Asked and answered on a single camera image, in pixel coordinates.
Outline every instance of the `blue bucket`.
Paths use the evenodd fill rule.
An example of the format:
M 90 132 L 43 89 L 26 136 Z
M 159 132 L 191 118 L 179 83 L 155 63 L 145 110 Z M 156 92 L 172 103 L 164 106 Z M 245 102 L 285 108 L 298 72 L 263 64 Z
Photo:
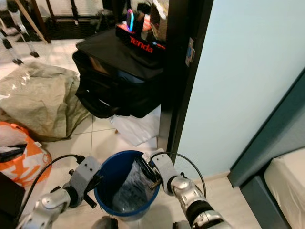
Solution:
M 142 152 L 135 150 L 122 151 L 112 155 L 102 164 L 98 175 L 103 176 L 103 178 L 94 189 L 94 195 L 101 208 L 108 214 L 118 216 L 122 220 L 137 220 L 148 211 L 157 197 L 160 186 L 156 188 L 153 197 L 144 206 L 135 211 L 121 213 L 111 209 L 113 195 L 125 182 L 135 158 L 142 155 Z

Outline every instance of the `white mattress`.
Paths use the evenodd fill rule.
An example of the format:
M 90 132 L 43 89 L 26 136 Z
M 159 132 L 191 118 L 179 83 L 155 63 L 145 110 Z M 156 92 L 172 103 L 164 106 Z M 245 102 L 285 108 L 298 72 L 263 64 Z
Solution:
M 264 177 L 290 226 L 305 229 L 305 148 L 274 158 Z

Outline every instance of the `black bag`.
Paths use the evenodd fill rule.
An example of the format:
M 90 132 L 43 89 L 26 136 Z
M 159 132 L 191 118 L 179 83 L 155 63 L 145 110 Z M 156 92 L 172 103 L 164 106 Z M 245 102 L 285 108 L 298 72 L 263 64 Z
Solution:
M 161 103 L 161 76 L 132 83 L 117 75 L 106 75 L 91 67 L 89 57 L 77 51 L 73 59 L 81 74 L 76 96 L 98 118 L 113 115 L 143 118 Z

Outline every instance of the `orange plastic bag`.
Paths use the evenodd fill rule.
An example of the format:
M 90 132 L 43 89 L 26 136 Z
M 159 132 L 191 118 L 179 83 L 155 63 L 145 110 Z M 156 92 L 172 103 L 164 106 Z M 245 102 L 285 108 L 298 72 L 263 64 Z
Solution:
M 0 163 L 0 172 L 22 187 L 31 185 L 39 172 L 51 162 L 50 154 L 41 149 L 39 143 L 34 142 L 34 140 L 29 137 L 29 133 L 25 128 L 16 124 L 0 122 L 0 129 L 4 135 L 6 133 L 5 131 L 7 131 L 10 136 L 6 137 L 10 138 L 10 140 L 14 135 L 20 138 L 22 133 L 24 135 L 24 141 L 27 144 L 21 156 L 8 162 Z M 51 166 L 46 169 L 38 182 L 48 178 L 50 171 Z

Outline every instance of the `dark door frame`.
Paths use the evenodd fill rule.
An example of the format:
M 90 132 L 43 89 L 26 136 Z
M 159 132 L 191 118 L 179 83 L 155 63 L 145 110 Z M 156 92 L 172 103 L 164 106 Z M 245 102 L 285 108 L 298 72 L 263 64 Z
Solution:
M 213 1 L 169 0 L 166 80 L 158 138 L 158 148 L 168 152 L 178 151 Z M 185 57 L 189 38 L 194 40 L 195 57 L 187 67 Z

